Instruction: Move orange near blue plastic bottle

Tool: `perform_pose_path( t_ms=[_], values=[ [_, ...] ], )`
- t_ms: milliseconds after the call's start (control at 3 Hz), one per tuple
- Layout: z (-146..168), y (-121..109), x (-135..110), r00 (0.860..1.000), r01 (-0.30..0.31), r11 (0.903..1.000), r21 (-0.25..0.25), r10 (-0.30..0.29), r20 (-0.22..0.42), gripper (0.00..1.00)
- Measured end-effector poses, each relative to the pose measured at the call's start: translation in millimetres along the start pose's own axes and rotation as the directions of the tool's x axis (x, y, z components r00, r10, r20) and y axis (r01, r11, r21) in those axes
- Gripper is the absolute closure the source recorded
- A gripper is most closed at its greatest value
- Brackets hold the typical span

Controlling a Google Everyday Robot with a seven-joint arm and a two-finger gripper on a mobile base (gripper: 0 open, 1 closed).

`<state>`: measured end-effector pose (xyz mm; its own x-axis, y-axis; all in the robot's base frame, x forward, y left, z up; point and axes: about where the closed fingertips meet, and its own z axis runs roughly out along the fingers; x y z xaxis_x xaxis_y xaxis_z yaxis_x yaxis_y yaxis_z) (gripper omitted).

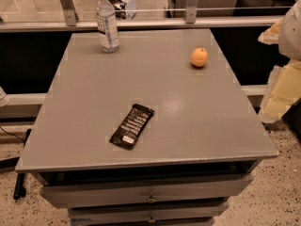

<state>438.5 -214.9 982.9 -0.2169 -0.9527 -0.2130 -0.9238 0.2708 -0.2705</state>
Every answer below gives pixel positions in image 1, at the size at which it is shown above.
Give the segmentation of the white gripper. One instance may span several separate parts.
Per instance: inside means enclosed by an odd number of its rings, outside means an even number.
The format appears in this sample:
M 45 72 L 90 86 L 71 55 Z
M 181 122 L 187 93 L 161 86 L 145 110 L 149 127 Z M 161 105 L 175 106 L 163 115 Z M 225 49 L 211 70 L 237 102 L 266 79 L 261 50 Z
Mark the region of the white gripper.
M 301 99 L 301 0 L 298 0 L 271 27 L 262 32 L 258 41 L 278 44 L 279 52 L 291 61 L 271 71 L 263 95 L 258 118 L 263 123 L 280 120 Z

